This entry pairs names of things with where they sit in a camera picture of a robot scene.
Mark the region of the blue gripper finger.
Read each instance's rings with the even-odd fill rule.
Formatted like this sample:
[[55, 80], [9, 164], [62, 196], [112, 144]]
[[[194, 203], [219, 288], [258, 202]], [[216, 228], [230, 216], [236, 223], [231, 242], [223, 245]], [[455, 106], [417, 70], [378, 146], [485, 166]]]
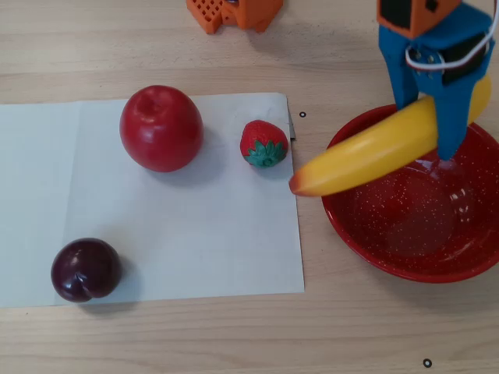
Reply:
[[451, 159], [465, 139], [472, 92], [485, 74], [486, 70], [482, 68], [467, 74], [448, 71], [414, 72], [419, 92], [434, 99], [440, 159]]
[[385, 55], [384, 60], [388, 68], [396, 107], [402, 110], [418, 99], [419, 90], [416, 80], [402, 57]]

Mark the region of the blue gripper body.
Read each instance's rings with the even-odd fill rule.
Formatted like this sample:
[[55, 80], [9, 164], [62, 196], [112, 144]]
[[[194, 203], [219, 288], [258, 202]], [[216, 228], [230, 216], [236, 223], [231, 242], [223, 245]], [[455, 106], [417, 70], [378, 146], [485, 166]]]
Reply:
[[484, 39], [492, 17], [464, 2], [379, 2], [380, 42], [414, 72], [405, 56], [425, 65], [456, 62]]

